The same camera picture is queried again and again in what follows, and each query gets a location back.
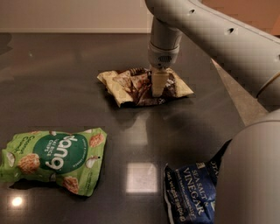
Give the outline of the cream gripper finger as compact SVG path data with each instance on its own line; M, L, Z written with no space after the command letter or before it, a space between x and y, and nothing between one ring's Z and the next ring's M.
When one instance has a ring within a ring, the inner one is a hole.
M164 91L169 74L165 69L151 69L151 89L153 97L160 97Z

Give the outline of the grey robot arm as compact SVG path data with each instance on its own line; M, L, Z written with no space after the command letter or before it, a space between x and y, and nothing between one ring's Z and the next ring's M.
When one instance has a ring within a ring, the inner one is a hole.
M280 224L279 39L201 0L144 1L150 64L172 65L186 35L213 60L245 124L222 158L214 224Z

